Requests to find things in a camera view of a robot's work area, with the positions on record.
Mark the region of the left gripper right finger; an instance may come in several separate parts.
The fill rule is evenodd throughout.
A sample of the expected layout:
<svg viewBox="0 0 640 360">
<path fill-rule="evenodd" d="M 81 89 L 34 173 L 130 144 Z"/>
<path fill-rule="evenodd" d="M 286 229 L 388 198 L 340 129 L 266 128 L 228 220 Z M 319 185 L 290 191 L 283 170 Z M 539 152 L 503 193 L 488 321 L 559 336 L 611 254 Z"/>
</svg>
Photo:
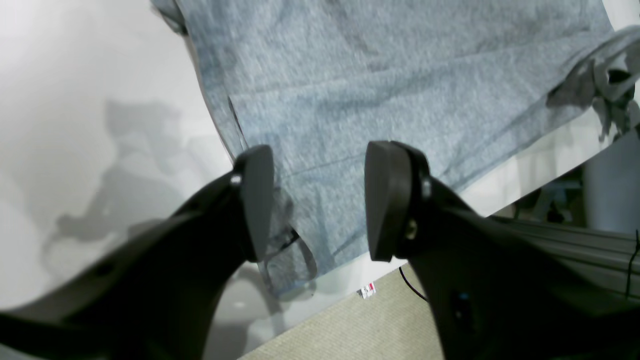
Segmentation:
<svg viewBox="0 0 640 360">
<path fill-rule="evenodd" d="M 405 259 L 448 360 L 637 360 L 639 305 L 595 285 L 507 225 L 478 215 L 418 149 L 371 141 L 373 261 Z"/>
</svg>

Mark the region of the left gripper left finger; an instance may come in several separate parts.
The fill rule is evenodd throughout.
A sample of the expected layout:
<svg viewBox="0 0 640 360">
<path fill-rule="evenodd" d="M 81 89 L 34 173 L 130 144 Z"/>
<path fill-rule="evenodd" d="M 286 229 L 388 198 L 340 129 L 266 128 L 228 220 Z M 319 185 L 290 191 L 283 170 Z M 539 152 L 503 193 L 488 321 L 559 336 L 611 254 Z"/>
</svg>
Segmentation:
<svg viewBox="0 0 640 360">
<path fill-rule="evenodd" d="M 49 360 L 199 360 L 226 283 L 266 253 L 268 145 L 66 284 L 1 312 L 1 344 Z"/>
</svg>

